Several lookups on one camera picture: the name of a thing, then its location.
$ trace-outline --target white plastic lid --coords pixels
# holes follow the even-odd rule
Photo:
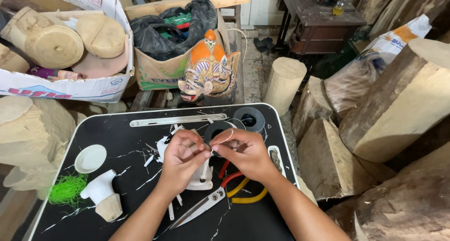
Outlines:
[[[99,144],[88,146],[76,157],[75,170],[81,174],[92,173],[105,162],[105,159],[105,147]]]

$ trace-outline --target plastic bottle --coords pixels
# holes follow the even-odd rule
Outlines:
[[[337,4],[333,8],[333,14],[341,15],[348,3],[350,3],[350,0],[337,0]]]

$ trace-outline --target yellow liquid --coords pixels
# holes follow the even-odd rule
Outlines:
[[[343,7],[335,6],[333,8],[333,14],[334,15],[341,15],[343,12],[344,12],[344,8]]]

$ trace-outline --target cardboard box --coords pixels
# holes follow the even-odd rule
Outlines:
[[[226,24],[217,9],[216,43],[222,45],[226,54],[230,53]],[[184,70],[188,61],[190,48],[185,54],[166,61],[155,60],[135,48],[136,80],[141,90],[159,90],[178,88],[178,80],[184,79]]]
[[[117,102],[120,100],[127,82],[134,75],[133,32],[119,0],[62,0],[85,10],[103,10],[117,20],[130,35],[128,40],[130,56],[127,73],[107,78],[49,80],[0,69],[0,95],[24,95],[57,99],[85,100],[95,102]]]

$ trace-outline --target plastic bag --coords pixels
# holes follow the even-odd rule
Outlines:
[[[191,13],[188,37],[186,38],[173,24],[165,24],[164,19],[177,14]],[[193,0],[184,9],[169,8],[160,15],[146,15],[130,22],[134,33],[135,47],[158,61],[166,61],[185,54],[197,42],[204,38],[206,31],[217,28],[217,12],[209,0]],[[171,33],[166,39],[158,32],[161,29]]]
[[[325,80],[328,98],[340,120],[409,41],[427,35],[431,29],[428,20],[426,15],[421,15],[406,25],[379,36],[357,58]]]

